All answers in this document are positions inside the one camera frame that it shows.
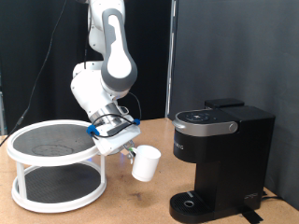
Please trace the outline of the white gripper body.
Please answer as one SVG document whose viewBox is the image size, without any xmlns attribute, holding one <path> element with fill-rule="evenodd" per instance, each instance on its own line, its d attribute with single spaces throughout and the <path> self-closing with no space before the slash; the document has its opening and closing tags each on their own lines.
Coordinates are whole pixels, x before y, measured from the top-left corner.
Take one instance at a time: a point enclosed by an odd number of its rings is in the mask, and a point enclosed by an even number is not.
<svg viewBox="0 0 299 224">
<path fill-rule="evenodd" d="M 91 126 L 91 137 L 100 154 L 104 156 L 123 147 L 124 144 L 133 140 L 139 134 L 141 134 L 139 127 L 128 122 L 115 127 L 111 124 L 104 124 L 98 127 Z"/>
</svg>

